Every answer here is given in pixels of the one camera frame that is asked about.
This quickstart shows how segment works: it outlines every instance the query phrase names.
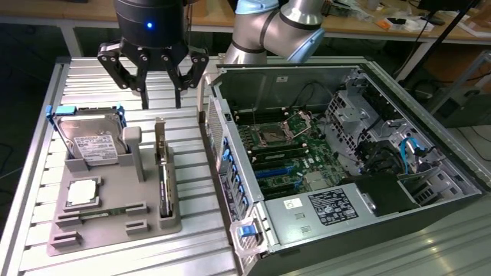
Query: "circuit board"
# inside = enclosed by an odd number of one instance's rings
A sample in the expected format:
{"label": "circuit board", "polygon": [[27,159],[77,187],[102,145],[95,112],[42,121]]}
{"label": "circuit board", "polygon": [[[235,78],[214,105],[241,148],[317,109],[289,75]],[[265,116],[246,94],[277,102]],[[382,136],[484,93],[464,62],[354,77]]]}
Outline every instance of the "circuit board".
{"label": "circuit board", "polygon": [[[306,113],[285,113],[285,121],[239,125],[239,134],[267,200],[334,187],[346,172]],[[309,181],[313,173],[322,185]]]}

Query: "wooden table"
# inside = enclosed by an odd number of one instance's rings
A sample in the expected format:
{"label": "wooden table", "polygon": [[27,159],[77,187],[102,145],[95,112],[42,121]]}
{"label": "wooden table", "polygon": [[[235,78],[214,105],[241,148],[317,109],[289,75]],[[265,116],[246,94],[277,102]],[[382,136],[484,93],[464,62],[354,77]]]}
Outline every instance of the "wooden table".
{"label": "wooden table", "polygon": [[[359,0],[362,7],[366,0]],[[401,0],[383,0],[389,6],[406,9],[407,2]],[[193,30],[197,32],[233,32],[234,11],[227,0],[207,0],[198,3],[207,6],[207,13],[195,13],[193,17]],[[413,14],[421,11],[413,8]],[[367,11],[375,18],[385,18],[381,11]],[[432,32],[422,35],[417,52],[414,53],[398,79],[403,79],[429,51],[433,43],[449,26],[453,18],[440,15],[446,20],[444,26],[436,26]],[[65,40],[73,56],[83,56],[75,27],[118,28],[117,13],[113,0],[90,0],[90,3],[69,3],[62,0],[3,0],[0,4],[0,22],[31,25],[54,25],[62,29]],[[322,24],[326,37],[347,39],[374,39],[414,41],[420,32],[386,31],[373,22],[362,22],[355,18],[329,16]],[[491,45],[490,38],[473,36],[457,27],[450,33],[446,43]]]}

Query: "motherboard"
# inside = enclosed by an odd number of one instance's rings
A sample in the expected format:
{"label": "motherboard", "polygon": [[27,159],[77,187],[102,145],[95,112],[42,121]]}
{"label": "motherboard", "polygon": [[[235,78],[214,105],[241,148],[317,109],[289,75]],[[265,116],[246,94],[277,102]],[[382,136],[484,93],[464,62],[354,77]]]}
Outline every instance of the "motherboard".
{"label": "motherboard", "polygon": [[267,200],[338,185],[346,171],[321,131],[326,125],[310,112],[241,118],[239,134]]}

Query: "metal workbench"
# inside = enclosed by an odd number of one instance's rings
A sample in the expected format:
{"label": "metal workbench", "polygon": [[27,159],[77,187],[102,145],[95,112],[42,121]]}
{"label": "metal workbench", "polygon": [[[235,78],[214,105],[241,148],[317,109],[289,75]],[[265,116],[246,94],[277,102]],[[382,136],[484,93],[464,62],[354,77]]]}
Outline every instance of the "metal workbench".
{"label": "metal workbench", "polygon": [[[135,73],[135,66],[129,62],[125,66]],[[2,275],[237,275],[198,128],[197,91],[190,90],[177,110],[167,75],[151,72],[147,85],[150,110],[143,111],[139,97],[119,90],[97,59],[78,58],[55,66],[43,107],[121,102],[129,125],[141,126],[145,132],[142,147],[153,147],[155,117],[166,118],[166,138],[177,152],[182,232],[47,255],[66,148],[43,109],[0,244]],[[491,198],[485,197],[418,233],[289,275],[489,275],[490,248]]]}

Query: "black pole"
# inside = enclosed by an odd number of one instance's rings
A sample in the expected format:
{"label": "black pole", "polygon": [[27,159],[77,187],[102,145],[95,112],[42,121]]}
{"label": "black pole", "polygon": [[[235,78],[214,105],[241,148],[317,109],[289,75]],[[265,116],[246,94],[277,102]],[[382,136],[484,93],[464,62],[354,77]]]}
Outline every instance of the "black pole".
{"label": "black pole", "polygon": [[468,7],[460,11],[458,16],[454,18],[453,22],[449,24],[448,28],[445,29],[442,35],[438,37],[436,43],[432,45],[430,50],[428,51],[428,53],[425,54],[424,58],[421,59],[421,62],[418,62],[417,66],[414,67],[414,69],[411,70],[411,72],[407,74],[406,79],[403,79],[403,80],[399,81],[401,86],[405,87],[405,84],[409,82],[409,80],[413,78],[413,76],[415,75],[415,73],[424,67],[425,62],[429,60],[430,56],[436,52],[437,47],[444,43],[444,41],[446,40],[446,38],[448,38],[449,34],[452,33],[453,29],[460,24],[461,19],[468,14],[469,10],[478,4],[478,2],[480,2],[480,0],[473,0],[469,3]]}

